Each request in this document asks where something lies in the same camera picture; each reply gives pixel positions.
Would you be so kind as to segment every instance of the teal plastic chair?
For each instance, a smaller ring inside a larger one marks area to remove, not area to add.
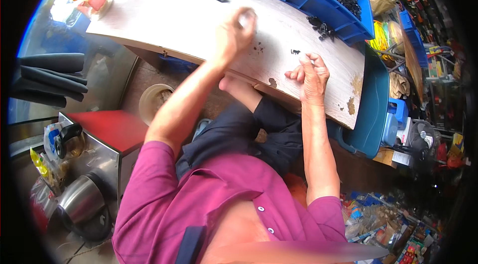
[[[365,45],[365,70],[362,96],[354,130],[349,130],[331,119],[327,119],[329,138],[355,154],[364,153],[374,158],[379,152],[380,141],[385,128],[389,98],[389,73],[380,57],[369,45]]]

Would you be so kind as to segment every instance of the wooden table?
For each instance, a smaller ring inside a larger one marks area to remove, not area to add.
[[[87,33],[108,36],[153,66],[159,62],[156,53],[201,64],[214,53],[215,27],[239,6],[252,7],[258,24],[250,49],[232,64],[230,74],[279,99],[298,103],[300,85],[284,76],[299,65],[291,50],[317,52],[330,70],[326,114],[353,129],[364,55],[340,39],[320,41],[306,15],[280,0],[114,0]]]

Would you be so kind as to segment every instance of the dark pants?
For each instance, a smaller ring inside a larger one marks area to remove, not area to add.
[[[267,132],[264,143],[254,142],[259,129]],[[191,168],[224,153],[257,157],[281,177],[303,153],[301,118],[263,97],[254,113],[235,102],[212,121],[196,139],[182,147],[176,163],[178,180]]]

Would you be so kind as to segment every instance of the stainless steel kettle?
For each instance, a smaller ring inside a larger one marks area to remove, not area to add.
[[[70,184],[58,199],[57,210],[64,225],[85,240],[99,242],[111,232],[111,216],[106,206],[103,181],[94,172],[80,176]],[[100,231],[85,231],[81,225],[87,223],[103,210],[104,224]]]

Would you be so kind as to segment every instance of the hand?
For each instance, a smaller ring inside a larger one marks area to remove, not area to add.
[[[242,15],[247,20],[244,27],[239,23]],[[241,7],[233,11],[216,29],[215,59],[229,65],[254,38],[256,21],[257,16],[251,8]]]
[[[316,53],[300,53],[299,61],[301,65],[293,71],[285,72],[285,76],[303,82],[300,92],[302,103],[323,107],[327,80],[330,76],[324,61]]]

